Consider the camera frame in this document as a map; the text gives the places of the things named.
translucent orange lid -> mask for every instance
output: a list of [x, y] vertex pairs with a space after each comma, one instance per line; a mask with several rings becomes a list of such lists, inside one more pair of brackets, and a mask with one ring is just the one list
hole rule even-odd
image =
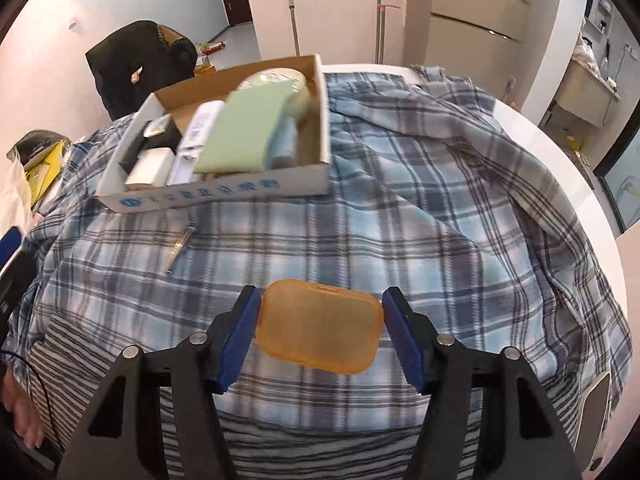
[[366, 292], [281, 280], [264, 292], [255, 342], [284, 361], [358, 374], [376, 357], [383, 320], [380, 302]]

cardboard box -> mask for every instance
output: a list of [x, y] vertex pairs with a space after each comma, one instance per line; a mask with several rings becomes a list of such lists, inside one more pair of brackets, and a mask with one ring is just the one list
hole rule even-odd
[[[180, 186], [126, 190], [127, 175], [118, 162], [147, 121], [171, 113], [176, 126], [184, 134], [201, 103], [225, 100], [229, 92], [248, 76], [277, 67], [302, 72], [312, 95], [310, 111], [298, 125], [298, 165], [295, 168], [232, 174]], [[114, 151], [98, 185], [97, 197], [115, 212], [135, 213], [186, 207], [214, 200], [319, 195], [328, 192], [330, 164], [328, 103], [320, 57], [286, 57], [199, 75], [151, 94], [133, 117]]]

metal screw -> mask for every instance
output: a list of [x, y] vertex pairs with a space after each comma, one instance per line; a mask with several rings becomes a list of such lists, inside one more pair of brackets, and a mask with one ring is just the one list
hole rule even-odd
[[517, 361], [520, 358], [520, 351], [513, 346], [507, 346], [507, 348], [504, 349], [504, 356], [512, 361]]
[[192, 345], [201, 345], [207, 340], [206, 332], [194, 332], [189, 336], [189, 343]]
[[123, 351], [122, 351], [122, 356], [125, 359], [133, 359], [136, 355], [138, 355], [138, 347], [137, 346], [127, 346]]
[[451, 334], [438, 334], [436, 341], [442, 346], [451, 346], [455, 342], [455, 338]]

striped cloth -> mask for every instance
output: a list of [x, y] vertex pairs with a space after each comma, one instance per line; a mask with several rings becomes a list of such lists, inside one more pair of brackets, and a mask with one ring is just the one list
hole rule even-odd
[[[580, 393], [606, 370], [610, 408], [618, 402], [630, 363], [628, 325], [575, 211], [544, 165], [493, 120], [494, 100], [469, 80], [418, 70], [421, 86], [391, 75], [326, 76], [327, 196], [120, 215], [94, 193], [130, 119], [75, 145], [59, 197], [24, 244], [40, 272], [8, 345], [29, 356], [58, 315], [104, 355], [132, 343], [152, 351], [205, 329], [247, 283], [297, 278], [377, 297], [396, 285], [414, 310], [465, 345], [519, 348], [572, 438]], [[190, 223], [197, 231], [167, 276], [169, 250]], [[386, 332], [370, 369], [355, 376], [281, 362], [252, 346], [240, 380], [216, 398], [238, 424], [274, 424], [311, 439], [327, 431], [415, 432], [427, 403], [406, 384]], [[59, 417], [66, 407], [60, 403]], [[276, 470], [287, 459], [273, 461]], [[319, 461], [305, 464], [305, 474], [343, 478]], [[471, 465], [472, 458], [462, 474]]]

plaid tablecloth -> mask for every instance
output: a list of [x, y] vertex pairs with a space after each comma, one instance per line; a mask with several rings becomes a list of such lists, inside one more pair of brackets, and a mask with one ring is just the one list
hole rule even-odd
[[[579, 394], [601, 372], [612, 374], [611, 408], [620, 397], [631, 354], [622, 311], [555, 178], [500, 129], [494, 100], [468, 80], [417, 70], [421, 86], [326, 76], [326, 196], [116, 214], [94, 193], [130, 119], [75, 145], [59, 197], [25, 241], [40, 272], [8, 345], [28, 356], [56, 314], [106, 354], [132, 343], [151, 351], [205, 329], [247, 283], [297, 278], [377, 297], [397, 285], [465, 345], [519, 348], [574, 436]], [[197, 231], [167, 276], [189, 223]], [[386, 332], [355, 376], [252, 346], [240, 380], [216, 398], [242, 420], [335, 432], [414, 428], [427, 403], [406, 384]]]

